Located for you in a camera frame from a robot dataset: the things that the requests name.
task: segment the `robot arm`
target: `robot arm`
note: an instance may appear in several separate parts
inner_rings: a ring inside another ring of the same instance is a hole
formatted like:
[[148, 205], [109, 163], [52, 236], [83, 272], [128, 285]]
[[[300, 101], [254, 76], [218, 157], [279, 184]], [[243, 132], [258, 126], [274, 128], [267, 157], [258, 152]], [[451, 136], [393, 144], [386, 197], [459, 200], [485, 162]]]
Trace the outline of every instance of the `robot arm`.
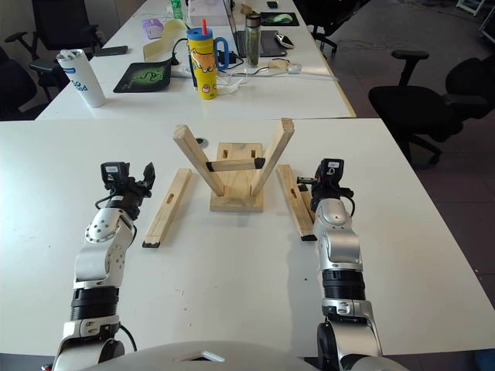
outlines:
[[352, 199], [353, 192], [339, 186], [342, 175], [343, 160], [326, 158], [314, 179], [298, 179], [299, 183], [312, 185], [311, 207], [316, 214], [313, 232], [323, 274], [325, 321], [318, 327], [319, 368], [403, 370], [381, 357], [373, 309], [364, 290], [359, 239], [352, 230], [351, 215], [340, 199]]
[[76, 257], [70, 320], [63, 326], [53, 365], [56, 371], [84, 369], [124, 354], [124, 346], [114, 339], [121, 327], [118, 291], [125, 253], [136, 234], [134, 220], [143, 198], [151, 196], [155, 181], [151, 163], [140, 182], [129, 177], [128, 170], [129, 164], [124, 162], [101, 166], [105, 188], [111, 194], [101, 200], [109, 202], [87, 226], [83, 248]]

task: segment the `mouse pad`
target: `mouse pad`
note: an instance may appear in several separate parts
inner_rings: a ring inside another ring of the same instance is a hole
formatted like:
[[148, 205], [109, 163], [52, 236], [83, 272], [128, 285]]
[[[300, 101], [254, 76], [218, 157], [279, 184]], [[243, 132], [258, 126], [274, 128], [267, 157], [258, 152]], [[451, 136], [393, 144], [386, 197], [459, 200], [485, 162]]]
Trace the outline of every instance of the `mouse pad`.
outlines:
[[114, 93], [148, 93], [170, 84], [172, 59], [156, 63], [131, 63], [114, 88]]
[[[292, 17], [291, 22], [273, 22], [272, 19], [276, 17], [277, 15], [280, 14], [289, 14]], [[262, 26], [299, 26], [299, 21], [297, 20], [297, 17], [295, 16], [295, 13], [290, 13], [290, 12], [267, 12], [261, 13], [261, 25]]]

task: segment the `white table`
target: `white table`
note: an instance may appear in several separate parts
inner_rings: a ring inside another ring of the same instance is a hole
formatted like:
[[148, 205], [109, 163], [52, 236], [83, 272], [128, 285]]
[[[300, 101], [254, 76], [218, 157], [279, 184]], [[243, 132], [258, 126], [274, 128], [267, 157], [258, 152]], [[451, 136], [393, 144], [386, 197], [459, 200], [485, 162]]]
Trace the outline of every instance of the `white table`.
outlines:
[[[242, 14], [239, 13], [241, 4], [238, 3], [234, 14], [238, 21], [242, 22]], [[259, 3], [263, 5], [256, 8], [259, 12], [268, 9], [266, 2]], [[214, 100], [202, 100], [199, 94], [193, 91], [191, 80], [183, 78], [172, 78], [170, 85], [164, 91], [157, 93], [113, 93], [129, 64], [144, 61], [142, 47], [151, 41], [142, 31], [141, 20], [165, 14], [166, 4], [167, 1], [164, 0], [148, 0], [106, 44], [106, 46], [128, 45], [130, 48], [128, 54], [91, 60], [91, 66], [108, 98], [108, 102], [103, 107], [89, 108], [75, 89], [67, 86], [38, 119], [162, 117], [164, 122], [174, 125], [178, 120], [191, 122], [204, 118], [230, 120], [355, 116], [337, 81], [328, 77], [305, 74], [271, 78], [252, 77], [235, 93]], [[293, 63], [301, 63], [303, 71], [330, 76], [326, 61], [292, 1], [281, 2], [279, 10], [296, 12], [301, 23], [299, 27], [266, 27], [266, 29], [279, 29], [294, 42], [295, 48], [288, 51], [288, 58]], [[223, 36], [227, 38], [230, 46], [234, 46], [229, 26], [212, 27], [212, 29], [214, 36]], [[188, 66], [185, 43], [179, 44], [178, 59]], [[269, 60], [262, 58], [260, 66], [267, 66]]]
[[[215, 158], [219, 141], [267, 145], [275, 124], [189, 126]], [[258, 214], [210, 212], [210, 189], [195, 174], [166, 242], [141, 248], [176, 170], [191, 167], [172, 133], [160, 120], [0, 123], [0, 352], [54, 354], [69, 315], [74, 258], [94, 201], [107, 194], [100, 164], [130, 162], [140, 179], [153, 161], [153, 196], [136, 223], [118, 309], [138, 347], [235, 339], [316, 354], [319, 260], [314, 244], [299, 239], [275, 174]], [[341, 184], [356, 193], [353, 228], [384, 353], [495, 347], [490, 302], [381, 121], [296, 121], [279, 163], [312, 175], [324, 157], [345, 160]]]

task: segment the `tiled floor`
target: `tiled floor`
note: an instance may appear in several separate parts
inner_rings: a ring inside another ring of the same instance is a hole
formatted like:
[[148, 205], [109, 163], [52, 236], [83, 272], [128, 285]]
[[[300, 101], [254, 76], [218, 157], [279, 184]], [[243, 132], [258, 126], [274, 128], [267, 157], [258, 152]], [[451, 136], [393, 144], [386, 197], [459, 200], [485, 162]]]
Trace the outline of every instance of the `tiled floor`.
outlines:
[[[411, 4], [371, 0], [330, 37], [339, 50], [329, 56], [329, 65], [358, 117], [377, 117], [367, 98], [372, 87], [398, 83], [404, 64], [391, 57], [393, 49], [427, 50], [430, 57], [417, 65], [411, 84], [441, 94], [446, 92], [447, 73], [457, 63], [495, 53], [495, 46], [479, 36], [482, 16], [473, 19], [454, 9], [455, 2], [436, 8]], [[440, 163], [434, 168], [416, 165], [416, 174], [495, 305], [495, 111], [466, 122], [461, 133], [437, 145], [444, 151]], [[413, 148], [418, 164], [429, 156]], [[392, 358], [414, 371], [477, 370], [472, 352]]]

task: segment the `black office chair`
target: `black office chair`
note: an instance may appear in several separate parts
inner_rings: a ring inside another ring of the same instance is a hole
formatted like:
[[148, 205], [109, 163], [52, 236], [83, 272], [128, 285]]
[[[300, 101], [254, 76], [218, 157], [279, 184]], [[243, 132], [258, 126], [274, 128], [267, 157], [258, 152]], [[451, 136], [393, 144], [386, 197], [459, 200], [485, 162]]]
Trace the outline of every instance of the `black office chair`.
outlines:
[[392, 56], [406, 61], [401, 80], [395, 87], [371, 89], [370, 102], [409, 162], [409, 143], [414, 143], [433, 152], [429, 163], [434, 165], [442, 151], [417, 134], [443, 142], [461, 132], [468, 118], [482, 118], [495, 108], [495, 55], [455, 66], [445, 80], [448, 93], [444, 96], [426, 87], [408, 86], [416, 64], [429, 57], [427, 52], [395, 50]]
[[46, 108], [41, 104], [21, 112], [19, 107], [36, 96], [36, 85], [20, 64], [0, 48], [0, 121], [34, 120]]
[[[332, 54], [337, 51], [337, 44], [327, 39], [341, 25], [347, 22], [360, 8], [370, 0], [295, 0], [295, 6], [301, 13], [306, 25], [313, 26], [311, 32], [314, 40], [320, 41], [320, 49], [324, 44], [332, 47]], [[318, 32], [323, 27], [324, 33]]]
[[32, 58], [29, 67], [38, 73], [38, 84], [50, 101], [48, 87], [61, 90], [69, 80], [58, 63], [39, 58], [36, 52], [38, 40], [48, 50], [91, 48], [93, 54], [96, 45], [102, 47], [103, 44], [96, 34], [97, 25], [90, 25], [88, 21], [84, 0], [32, 0], [32, 10], [36, 24], [32, 44], [29, 45], [23, 39], [27, 32], [17, 32], [5, 39], [5, 42], [19, 41], [29, 51]]

